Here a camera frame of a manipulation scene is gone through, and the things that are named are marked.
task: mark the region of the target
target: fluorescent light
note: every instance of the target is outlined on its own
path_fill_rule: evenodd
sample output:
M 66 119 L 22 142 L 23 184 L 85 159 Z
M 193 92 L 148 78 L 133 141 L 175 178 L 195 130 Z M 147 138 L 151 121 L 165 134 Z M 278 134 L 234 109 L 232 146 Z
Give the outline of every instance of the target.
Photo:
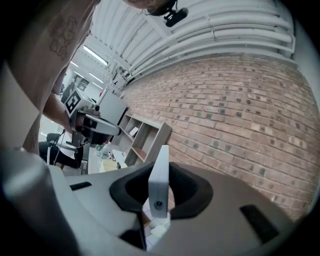
M 100 83 L 104 84 L 105 82 L 102 81 L 101 79 L 99 79 L 98 77 L 96 77 L 95 75 L 89 73 L 91 76 L 93 76 L 95 79 L 97 79 Z
M 92 50 L 90 50 L 88 47 L 86 47 L 85 45 L 83 46 L 83 49 L 85 51 L 87 51 L 88 53 L 90 53 L 93 57 L 97 58 L 99 61 L 101 61 L 104 65 L 108 66 L 108 62 L 106 62 L 103 58 L 101 58 L 98 54 L 96 54 L 95 52 L 93 52 Z
M 72 61 L 71 61 L 70 63 L 79 68 L 79 66 L 78 66 L 76 63 L 74 63 L 74 62 L 72 62 Z
M 103 88 L 102 87 L 100 87 L 99 85 L 97 85 L 95 82 L 92 82 L 95 86 L 98 86 L 100 89 L 102 89 L 103 90 Z
M 76 72 L 76 71 L 73 71 L 73 72 L 76 73 L 78 76 L 85 78 L 83 75 L 80 75 L 78 72 Z

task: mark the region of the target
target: ceiling pipe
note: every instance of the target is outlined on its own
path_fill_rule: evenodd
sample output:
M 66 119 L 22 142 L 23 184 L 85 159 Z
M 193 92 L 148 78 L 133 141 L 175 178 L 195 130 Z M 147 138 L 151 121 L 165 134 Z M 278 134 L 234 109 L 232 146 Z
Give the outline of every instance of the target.
M 216 38 L 222 38 L 222 37 L 234 37 L 234 36 L 258 36 L 273 40 L 279 40 L 284 43 L 292 43 L 292 37 L 289 35 L 285 35 L 278 32 L 263 30 L 263 29 L 256 29 L 256 28 L 237 28 L 237 29 L 226 29 L 226 30 L 220 30 L 215 32 L 210 32 L 206 34 L 201 34 L 195 37 L 192 37 L 190 39 L 187 39 L 181 43 L 178 43 L 162 52 L 160 52 L 158 55 L 153 56 L 149 60 L 147 60 L 145 63 L 140 65 L 133 73 L 132 76 L 135 76 L 138 73 L 141 73 L 144 68 L 151 65 L 153 62 L 155 62 L 157 59 L 159 59 L 162 56 L 166 56 L 178 49 L 181 49 L 183 47 L 190 46 L 194 43 L 201 42 L 208 39 L 216 39 Z
M 291 28 L 289 22 L 286 22 L 282 18 L 275 17 L 275 16 L 263 16 L 263 15 L 255 15 L 255 14 L 248 14 L 248 15 L 225 15 L 223 17 L 218 18 L 211 18 L 206 21 L 201 21 L 195 24 L 191 24 L 190 26 L 181 29 L 179 32 L 176 32 L 166 39 L 161 40 L 160 42 L 156 43 L 154 46 L 146 50 L 129 68 L 129 72 L 134 70 L 141 62 L 143 62 L 146 58 L 150 58 L 154 56 L 154 52 L 171 42 L 172 40 L 176 40 L 182 36 L 185 36 L 189 33 L 192 33 L 197 30 L 209 28 L 212 26 L 219 26 L 219 25 L 226 25 L 226 24 L 238 24 L 238 23 L 251 23 L 251 24 L 261 24 L 261 25 L 269 25 L 269 26 L 277 26 L 284 29 Z
M 155 66 L 160 65 L 161 63 L 168 61 L 170 59 L 173 59 L 175 57 L 178 57 L 180 55 L 183 54 L 188 54 L 188 53 L 192 53 L 195 51 L 199 51 L 199 50 L 203 50 L 206 48 L 211 48 L 211 47 L 219 47 L 219 46 L 233 46 L 233 45 L 253 45 L 253 46 L 263 46 L 263 47 L 269 47 L 269 48 L 274 48 L 274 49 L 278 49 L 278 50 L 283 50 L 286 52 L 290 52 L 291 54 L 294 53 L 294 50 L 292 48 L 288 48 L 288 47 L 284 47 L 275 43 L 269 43 L 269 42 L 260 42 L 260 41 L 253 41 L 253 40 L 236 40 L 236 41 L 228 41 L 228 42 L 214 42 L 214 43 L 210 43 L 210 44 L 206 44 L 206 45 L 201 45 L 201 46 L 197 46 L 191 49 L 187 49 L 181 52 L 178 52 L 176 54 L 167 56 L 164 59 L 161 59 L 159 61 L 157 61 L 156 63 L 146 67 L 145 69 L 141 70 L 139 73 L 144 73 L 145 71 L 152 69 Z

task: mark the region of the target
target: brick wall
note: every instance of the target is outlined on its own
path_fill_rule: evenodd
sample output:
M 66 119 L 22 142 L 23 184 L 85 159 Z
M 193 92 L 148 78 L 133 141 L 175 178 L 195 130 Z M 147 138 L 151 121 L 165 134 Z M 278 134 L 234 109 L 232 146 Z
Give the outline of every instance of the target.
M 180 63 L 133 83 L 130 112 L 166 122 L 170 160 L 237 177 L 302 216 L 319 181 L 319 112 L 293 64 L 259 56 Z

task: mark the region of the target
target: white ceiling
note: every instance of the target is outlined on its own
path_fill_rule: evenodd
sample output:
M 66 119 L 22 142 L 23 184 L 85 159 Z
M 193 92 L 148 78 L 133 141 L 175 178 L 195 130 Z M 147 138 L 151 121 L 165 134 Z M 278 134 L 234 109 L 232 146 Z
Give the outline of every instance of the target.
M 119 67 L 128 71 L 130 80 L 212 53 L 258 52 L 291 58 L 292 17 L 274 0 L 178 0 L 178 8 L 182 7 L 188 8 L 188 17 L 168 28 L 162 17 L 147 16 L 121 0 L 101 0 L 84 44 L 109 65 L 80 47 L 72 60 L 79 68 L 73 69 L 85 77 L 91 72 L 107 84 Z

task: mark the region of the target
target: shelving unit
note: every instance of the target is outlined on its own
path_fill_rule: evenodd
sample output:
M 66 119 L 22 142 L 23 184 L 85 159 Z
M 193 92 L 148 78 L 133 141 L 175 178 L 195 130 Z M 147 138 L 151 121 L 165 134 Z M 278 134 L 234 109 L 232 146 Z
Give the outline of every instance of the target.
M 166 123 L 158 123 L 142 116 L 125 114 L 120 128 L 122 133 L 113 138 L 112 144 L 127 154 L 127 166 L 153 162 L 157 159 L 161 146 L 164 145 L 172 131 Z M 134 137 L 130 135 L 133 128 L 139 130 Z

